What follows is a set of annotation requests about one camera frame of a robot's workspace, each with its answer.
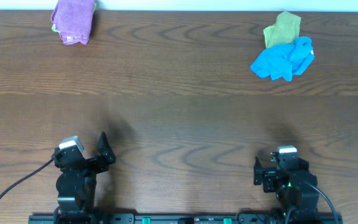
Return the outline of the blue microfiber cloth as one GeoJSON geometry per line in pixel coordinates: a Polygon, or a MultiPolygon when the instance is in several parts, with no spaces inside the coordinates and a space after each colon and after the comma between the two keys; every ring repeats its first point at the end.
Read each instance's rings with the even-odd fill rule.
{"type": "Polygon", "coordinates": [[[290,82],[294,76],[302,75],[314,58],[312,40],[297,37],[292,44],[278,44],[265,49],[250,69],[260,78],[270,77],[272,81],[283,78],[290,82]]]}

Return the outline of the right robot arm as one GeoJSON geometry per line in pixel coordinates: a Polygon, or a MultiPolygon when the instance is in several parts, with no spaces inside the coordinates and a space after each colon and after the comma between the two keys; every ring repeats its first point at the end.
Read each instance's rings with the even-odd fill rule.
{"type": "Polygon", "coordinates": [[[273,192],[282,206],[271,210],[265,223],[319,223],[317,177],[309,163],[296,152],[273,152],[272,161],[276,166],[263,167],[258,158],[254,164],[254,185],[273,192]]]}

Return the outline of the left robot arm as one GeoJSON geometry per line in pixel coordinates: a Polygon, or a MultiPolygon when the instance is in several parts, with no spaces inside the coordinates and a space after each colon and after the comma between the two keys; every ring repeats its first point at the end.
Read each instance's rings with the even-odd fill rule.
{"type": "Polygon", "coordinates": [[[97,223],[94,211],[96,176],[109,170],[116,162],[105,132],[100,134],[96,149],[98,155],[85,159],[85,147],[78,136],[61,141],[52,154],[52,160],[62,174],[56,182],[58,208],[53,213],[54,223],[97,223]]]}

